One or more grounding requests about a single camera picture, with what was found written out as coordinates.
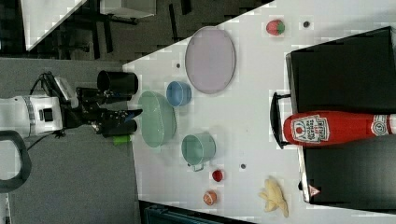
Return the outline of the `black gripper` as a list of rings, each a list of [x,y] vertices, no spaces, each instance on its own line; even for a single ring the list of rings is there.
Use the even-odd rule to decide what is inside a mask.
[[[66,99],[64,95],[61,96],[64,131],[94,122],[96,123],[96,132],[102,134],[105,128],[115,127],[131,119],[135,120],[143,112],[142,109],[112,111],[100,106],[100,104],[130,101],[131,94],[114,91],[100,92],[97,89],[81,87],[78,87],[76,92],[74,98]]]

